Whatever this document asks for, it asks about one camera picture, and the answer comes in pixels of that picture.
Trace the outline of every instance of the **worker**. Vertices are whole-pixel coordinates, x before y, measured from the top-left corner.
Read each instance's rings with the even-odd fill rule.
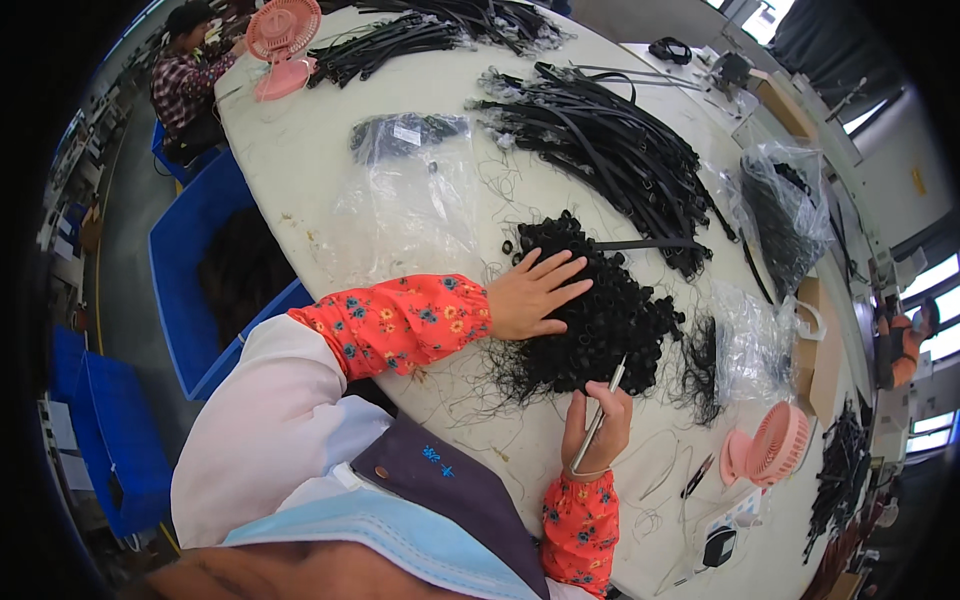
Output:
[[[587,260],[563,251],[535,264],[539,256],[486,289],[459,275],[408,276],[258,325],[174,471],[174,525],[196,550],[136,584],[141,596],[604,597],[619,537],[610,467],[633,412],[626,393],[586,384],[606,418],[573,472],[587,417],[574,393],[539,556],[496,474],[402,413],[341,397],[352,380],[405,375],[488,335],[563,333],[544,317],[590,288],[564,285]]]
[[[203,0],[176,7],[167,17],[169,43],[160,51],[150,81],[150,102],[166,130],[163,153],[188,164],[227,141],[213,110],[213,85],[247,51],[235,37],[204,44],[213,10]]]
[[[940,329],[940,308],[932,296],[924,299],[913,319],[897,315],[887,323],[885,314],[876,321],[876,383],[893,390],[913,379],[920,357],[920,344]]]

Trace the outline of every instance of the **pink fan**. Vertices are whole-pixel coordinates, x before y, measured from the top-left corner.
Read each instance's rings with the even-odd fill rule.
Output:
[[[272,0],[250,20],[247,48],[272,65],[253,89],[258,102],[282,98],[306,85],[317,60],[294,55],[320,29],[320,17],[316,0]]]
[[[789,475],[806,449],[810,424],[804,411],[778,402],[752,438],[734,429],[720,452],[720,478],[731,486],[740,477],[769,488]]]

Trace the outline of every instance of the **gray floor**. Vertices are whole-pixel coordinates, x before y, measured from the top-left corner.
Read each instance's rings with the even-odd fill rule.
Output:
[[[146,93],[140,94],[116,152],[112,182],[108,161],[101,184],[100,199],[106,204],[100,243],[100,327],[103,353],[136,369],[167,459],[175,465],[203,404],[183,398],[156,312],[147,236],[176,190],[173,178],[162,177],[154,168],[150,142],[155,120]],[[157,168],[166,173],[162,165]],[[88,261],[91,268],[84,285],[91,309],[95,262]],[[94,332],[92,346],[96,345]]]

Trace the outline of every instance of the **face mask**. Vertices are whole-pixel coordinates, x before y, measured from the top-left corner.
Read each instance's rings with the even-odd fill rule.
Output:
[[[540,600],[508,566],[456,523],[402,498],[359,489],[265,516],[223,546],[343,540],[364,544],[438,588],[488,600]]]

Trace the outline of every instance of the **blue plastic bin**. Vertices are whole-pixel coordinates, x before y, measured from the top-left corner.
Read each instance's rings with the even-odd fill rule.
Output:
[[[150,266],[160,324],[188,400],[210,398],[240,360],[240,340],[220,351],[217,324],[206,305],[197,265],[227,218],[253,204],[240,167],[226,151],[183,188],[150,231]],[[260,322],[312,302],[300,280],[294,279],[241,335],[246,339]]]
[[[170,174],[180,182],[180,185],[186,185],[192,181],[192,179],[196,177],[196,174],[202,172],[206,165],[213,162],[213,159],[220,154],[218,149],[211,148],[198,156],[195,174],[191,175],[182,165],[169,160],[167,155],[163,153],[164,134],[166,134],[166,130],[163,129],[163,126],[160,125],[160,120],[157,119],[156,123],[154,123],[154,138],[150,142],[150,150],[153,151],[154,156],[160,159],[160,163],[167,168],[167,171],[170,171]]]
[[[50,365],[50,399],[69,402],[77,389],[80,366],[84,360],[84,335],[63,325],[54,326],[53,361]]]
[[[173,471],[133,367],[87,352],[70,417],[113,535],[156,526],[170,511]]]

